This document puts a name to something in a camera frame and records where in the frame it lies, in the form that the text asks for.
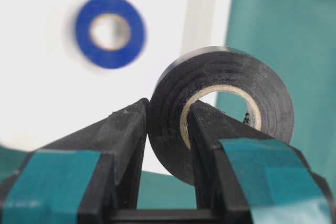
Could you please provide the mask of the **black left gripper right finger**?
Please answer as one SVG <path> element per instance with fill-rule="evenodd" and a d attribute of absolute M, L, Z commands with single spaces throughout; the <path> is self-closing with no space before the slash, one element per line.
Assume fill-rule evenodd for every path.
<path fill-rule="evenodd" d="M 329 185 L 298 149 L 201 101 L 188 133 L 198 208 L 223 223 L 335 223 Z"/>

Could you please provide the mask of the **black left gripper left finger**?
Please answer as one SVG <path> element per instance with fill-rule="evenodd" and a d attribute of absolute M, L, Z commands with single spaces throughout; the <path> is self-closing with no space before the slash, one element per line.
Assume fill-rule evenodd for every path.
<path fill-rule="evenodd" d="M 1 223 L 104 223 L 138 201 L 146 98 L 31 152 L 1 147 Z"/>

